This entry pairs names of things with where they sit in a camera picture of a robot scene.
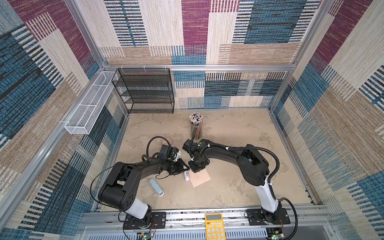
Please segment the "white glue stick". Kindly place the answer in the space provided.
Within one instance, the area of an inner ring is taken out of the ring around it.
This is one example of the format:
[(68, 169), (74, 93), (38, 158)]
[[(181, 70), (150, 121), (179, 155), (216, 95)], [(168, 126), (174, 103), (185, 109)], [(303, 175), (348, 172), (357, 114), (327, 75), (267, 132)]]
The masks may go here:
[(190, 180), (189, 171), (184, 171), (185, 181)]

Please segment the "pink paper envelope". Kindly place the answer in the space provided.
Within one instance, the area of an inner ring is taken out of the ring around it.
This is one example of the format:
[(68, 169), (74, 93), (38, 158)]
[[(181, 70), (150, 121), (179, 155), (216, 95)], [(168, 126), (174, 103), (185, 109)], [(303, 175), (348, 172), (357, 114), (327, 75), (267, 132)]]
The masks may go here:
[(194, 173), (192, 170), (189, 170), (189, 178), (194, 188), (211, 180), (211, 177), (206, 169), (201, 170), (197, 173)]

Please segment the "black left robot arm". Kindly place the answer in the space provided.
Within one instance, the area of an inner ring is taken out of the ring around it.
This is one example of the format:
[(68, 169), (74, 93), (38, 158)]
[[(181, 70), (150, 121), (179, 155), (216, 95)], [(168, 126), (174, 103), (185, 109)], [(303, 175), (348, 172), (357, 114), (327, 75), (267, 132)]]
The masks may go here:
[(170, 141), (162, 136), (149, 140), (142, 161), (128, 164), (118, 162), (102, 171), (110, 171), (100, 187), (98, 195), (92, 199), (106, 207), (125, 213), (123, 229), (147, 229), (155, 225), (150, 205), (137, 198), (140, 181), (148, 176), (158, 176), (163, 171), (169, 176), (183, 174), (190, 167), (180, 158), (181, 151), (172, 147)]

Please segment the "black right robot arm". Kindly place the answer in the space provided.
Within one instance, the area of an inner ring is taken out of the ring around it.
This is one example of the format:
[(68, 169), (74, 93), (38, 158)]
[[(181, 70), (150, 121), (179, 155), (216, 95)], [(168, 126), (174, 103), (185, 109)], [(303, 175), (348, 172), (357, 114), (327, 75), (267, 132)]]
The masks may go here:
[[(291, 240), (298, 230), (298, 214), (293, 203), (283, 197), (278, 199), (271, 183), (280, 169), (280, 160), (272, 151), (246, 145), (245, 147), (231, 147), (202, 139), (195, 143), (193, 139), (186, 140), (183, 145), (191, 160), (188, 162), (190, 169), (198, 173), (210, 164), (211, 159), (218, 159), (232, 163), (239, 167), (244, 180), (254, 186), (261, 207), (259, 209), (248, 209), (244, 217), (251, 226), (279, 225), (278, 233), (269, 233), (268, 240)], [(283, 233), (284, 225), (291, 223), (287, 210), (283, 208), (282, 202), (286, 201), (294, 213), (295, 226), (292, 232), (286, 236)]]

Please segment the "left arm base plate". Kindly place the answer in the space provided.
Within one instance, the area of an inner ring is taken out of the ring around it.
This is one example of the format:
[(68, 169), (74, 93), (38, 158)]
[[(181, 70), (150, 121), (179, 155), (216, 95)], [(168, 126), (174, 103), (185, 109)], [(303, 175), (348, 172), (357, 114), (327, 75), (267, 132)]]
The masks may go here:
[(164, 229), (166, 225), (166, 212), (147, 213), (143, 219), (138, 219), (129, 214), (123, 223), (123, 230), (149, 230)]

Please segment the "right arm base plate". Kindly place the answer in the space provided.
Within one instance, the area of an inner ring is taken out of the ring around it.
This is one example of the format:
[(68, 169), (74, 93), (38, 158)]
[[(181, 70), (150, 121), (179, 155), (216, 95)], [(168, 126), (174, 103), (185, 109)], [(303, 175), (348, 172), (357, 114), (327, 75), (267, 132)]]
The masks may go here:
[(287, 210), (278, 208), (274, 213), (261, 209), (248, 209), (245, 216), (250, 226), (289, 225), (291, 223)]

